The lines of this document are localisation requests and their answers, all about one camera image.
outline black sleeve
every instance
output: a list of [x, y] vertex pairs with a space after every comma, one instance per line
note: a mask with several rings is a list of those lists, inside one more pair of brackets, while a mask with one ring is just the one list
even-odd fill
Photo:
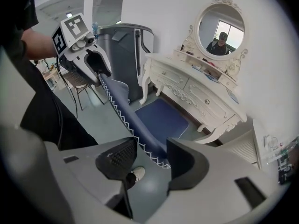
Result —
[[213, 43], [213, 42], [210, 42], [210, 44], [209, 44], [208, 47], [206, 48], [206, 50], [207, 50], [208, 52], [210, 52], [211, 49], [212, 49], [212, 43]]
[[38, 20], [36, 17], [34, 0], [29, 0], [24, 8], [24, 11], [18, 15], [16, 26], [18, 29], [25, 31], [36, 24], [38, 24]]

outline white robotic arm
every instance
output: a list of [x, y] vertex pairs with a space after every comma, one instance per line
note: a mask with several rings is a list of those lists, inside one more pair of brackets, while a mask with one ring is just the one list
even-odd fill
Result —
[[82, 14], [62, 20], [52, 39], [60, 64], [69, 72], [77, 72], [95, 86], [100, 84], [99, 73], [111, 75], [109, 59], [96, 44]]

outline white sneaker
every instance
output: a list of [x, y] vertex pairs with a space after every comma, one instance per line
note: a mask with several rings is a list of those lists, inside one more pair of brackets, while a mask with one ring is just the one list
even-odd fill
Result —
[[144, 175], [145, 175], [145, 168], [141, 167], [141, 166], [137, 167], [134, 170], [132, 170], [131, 173], [136, 176], [136, 181], [135, 182], [138, 182], [138, 181], [140, 181], [144, 177]]

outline carved wooden leg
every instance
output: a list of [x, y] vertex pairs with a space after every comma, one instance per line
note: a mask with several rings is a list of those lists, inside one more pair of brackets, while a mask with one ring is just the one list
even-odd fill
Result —
[[161, 90], [163, 89], [164, 85], [160, 85], [158, 86], [158, 90], [157, 90], [157, 93], [156, 93], [156, 96], [159, 96], [160, 93], [161, 93]]
[[213, 132], [211, 132], [209, 135], [199, 138], [197, 140], [195, 140], [194, 142], [197, 142], [199, 144], [206, 144], [206, 143], [210, 143], [215, 141], [216, 139], [218, 139], [223, 133], [224, 133], [225, 129], [223, 130], [223, 127], [218, 127], [215, 128], [213, 130]]
[[202, 124], [201, 126], [198, 127], [197, 131], [201, 132], [205, 127], [206, 127], [206, 125]]
[[144, 104], [147, 97], [148, 97], [148, 83], [150, 81], [150, 67], [147, 67], [145, 70], [144, 76], [142, 78], [142, 91], [143, 91], [143, 98], [139, 100], [140, 104]]

